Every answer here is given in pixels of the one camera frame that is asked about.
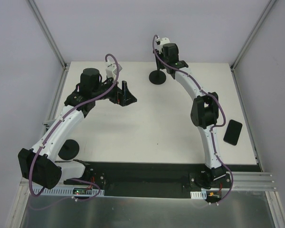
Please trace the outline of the tall black phone stand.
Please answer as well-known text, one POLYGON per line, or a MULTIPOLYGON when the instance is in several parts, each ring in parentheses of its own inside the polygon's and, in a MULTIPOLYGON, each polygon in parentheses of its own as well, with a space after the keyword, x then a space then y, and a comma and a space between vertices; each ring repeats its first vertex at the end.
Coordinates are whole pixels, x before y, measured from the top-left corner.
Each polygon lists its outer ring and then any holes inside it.
POLYGON ((154 85, 162 85, 166 81, 166 74, 161 71, 162 69, 164 69, 164 66, 159 60, 159 50, 155 49, 153 53, 155 56, 157 69, 149 74, 149 81, 154 85))

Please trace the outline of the short black phone stand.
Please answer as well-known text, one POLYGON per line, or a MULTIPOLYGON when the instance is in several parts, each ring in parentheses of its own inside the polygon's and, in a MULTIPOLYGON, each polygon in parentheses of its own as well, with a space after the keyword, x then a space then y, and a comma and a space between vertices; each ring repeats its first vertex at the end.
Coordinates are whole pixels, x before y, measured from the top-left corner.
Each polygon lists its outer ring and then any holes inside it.
POLYGON ((80 147, 77 141, 68 139, 61 147, 58 156, 65 161, 72 160, 78 155, 79 150, 80 147))

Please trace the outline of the black smartphone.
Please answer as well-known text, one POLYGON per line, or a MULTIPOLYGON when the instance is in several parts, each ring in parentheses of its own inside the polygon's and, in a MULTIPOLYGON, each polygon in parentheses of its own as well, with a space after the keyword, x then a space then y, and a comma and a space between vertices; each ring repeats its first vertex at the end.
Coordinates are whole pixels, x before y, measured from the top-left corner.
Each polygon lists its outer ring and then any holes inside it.
POLYGON ((231 119, 228 123, 223 141, 233 146, 236 146, 240 137, 242 127, 242 123, 231 119))

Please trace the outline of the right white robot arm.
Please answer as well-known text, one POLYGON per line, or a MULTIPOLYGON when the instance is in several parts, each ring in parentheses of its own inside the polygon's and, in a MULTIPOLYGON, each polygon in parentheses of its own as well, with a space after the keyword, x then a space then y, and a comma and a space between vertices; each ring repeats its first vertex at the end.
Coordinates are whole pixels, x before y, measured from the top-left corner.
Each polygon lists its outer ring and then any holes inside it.
POLYGON ((179 82, 193 101, 190 118, 201 135, 206 169, 194 178, 197 186, 205 189, 216 187, 221 178, 226 176, 220 158, 217 131, 219 112, 224 113, 219 104, 218 94, 205 90, 192 76, 188 64, 179 60, 179 50, 175 43, 156 41, 154 48, 156 63, 159 69, 166 72, 179 82))

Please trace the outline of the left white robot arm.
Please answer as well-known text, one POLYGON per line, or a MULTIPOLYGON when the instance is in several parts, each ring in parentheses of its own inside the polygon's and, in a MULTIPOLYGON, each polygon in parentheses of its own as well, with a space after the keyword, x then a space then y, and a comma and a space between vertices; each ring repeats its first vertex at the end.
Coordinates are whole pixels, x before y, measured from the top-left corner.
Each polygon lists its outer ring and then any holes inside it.
POLYGON ((52 189, 60 181, 72 178, 81 185, 90 181, 91 173, 86 170, 82 161, 68 159, 58 164, 57 156, 69 134, 86 118, 95 107, 96 101, 108 99, 120 106, 137 102, 126 81, 122 81, 122 86, 118 87, 117 80, 121 70, 120 65, 107 67, 105 80, 98 69, 83 70, 80 82, 66 98, 58 118, 36 144, 30 149, 23 148, 18 153, 23 178, 45 189, 52 189))

